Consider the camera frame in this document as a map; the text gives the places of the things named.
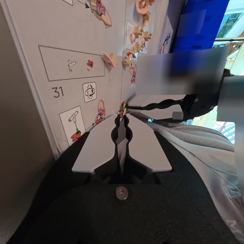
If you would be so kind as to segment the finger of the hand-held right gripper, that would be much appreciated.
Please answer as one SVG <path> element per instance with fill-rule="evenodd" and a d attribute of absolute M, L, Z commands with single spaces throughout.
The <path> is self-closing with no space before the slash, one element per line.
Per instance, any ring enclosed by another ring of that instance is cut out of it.
<path fill-rule="evenodd" d="M 184 113 L 180 105 L 172 105 L 165 109 L 152 109 L 152 110 L 139 110 L 139 109 L 130 109 L 130 112 L 141 117 L 162 120 L 162 119 L 174 119 L 181 120 L 184 117 Z"/>
<path fill-rule="evenodd" d="M 171 100 L 181 100 L 186 95 L 136 95 L 133 97 L 129 102 L 128 106 L 132 107 L 144 107 L 151 103 L 160 103 L 164 100 L 171 99 Z"/>

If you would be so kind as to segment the open building instruction booklet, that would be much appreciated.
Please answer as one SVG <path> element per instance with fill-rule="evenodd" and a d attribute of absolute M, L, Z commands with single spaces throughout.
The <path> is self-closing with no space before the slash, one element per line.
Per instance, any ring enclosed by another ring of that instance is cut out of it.
<path fill-rule="evenodd" d="M 54 157 L 119 110 L 136 95 L 133 68 L 123 58 L 142 37 L 130 42 L 135 26 L 152 37 L 138 56 L 158 53 L 169 1 L 148 5 L 151 20 L 143 27 L 136 1 L 1 1 L 21 63 L 37 103 Z M 109 68 L 103 54 L 115 53 Z"/>

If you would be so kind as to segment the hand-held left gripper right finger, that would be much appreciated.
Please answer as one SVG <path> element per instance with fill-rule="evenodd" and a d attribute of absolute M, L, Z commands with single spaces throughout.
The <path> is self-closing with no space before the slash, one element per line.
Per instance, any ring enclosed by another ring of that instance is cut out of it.
<path fill-rule="evenodd" d="M 151 172 L 164 172 L 172 167 L 154 131 L 144 122 L 130 114 L 124 116 L 128 158 Z"/>

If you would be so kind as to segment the blue plastic bin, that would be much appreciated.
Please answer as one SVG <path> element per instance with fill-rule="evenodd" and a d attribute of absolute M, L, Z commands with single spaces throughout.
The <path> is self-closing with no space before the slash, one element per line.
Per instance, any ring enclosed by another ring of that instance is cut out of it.
<path fill-rule="evenodd" d="M 188 0 L 179 20 L 171 53 L 213 46 L 229 0 Z"/>

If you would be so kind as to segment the partly built brick flower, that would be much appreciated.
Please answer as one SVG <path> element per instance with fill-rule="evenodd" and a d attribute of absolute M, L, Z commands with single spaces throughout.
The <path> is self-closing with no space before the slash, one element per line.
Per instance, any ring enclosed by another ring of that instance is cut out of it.
<path fill-rule="evenodd" d="M 136 11 L 143 16 L 143 26 L 146 26 L 151 20 L 151 12 L 148 5 L 154 5 L 155 0 L 136 0 Z"/>

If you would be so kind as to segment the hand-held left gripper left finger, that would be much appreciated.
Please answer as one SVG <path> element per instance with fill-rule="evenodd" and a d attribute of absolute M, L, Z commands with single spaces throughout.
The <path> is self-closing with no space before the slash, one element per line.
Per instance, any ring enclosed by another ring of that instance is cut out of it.
<path fill-rule="evenodd" d="M 114 114 L 91 129 L 72 167 L 73 172 L 108 174 L 109 170 L 102 168 L 106 163 L 111 163 L 111 173 L 116 171 L 119 123 L 120 116 Z"/>

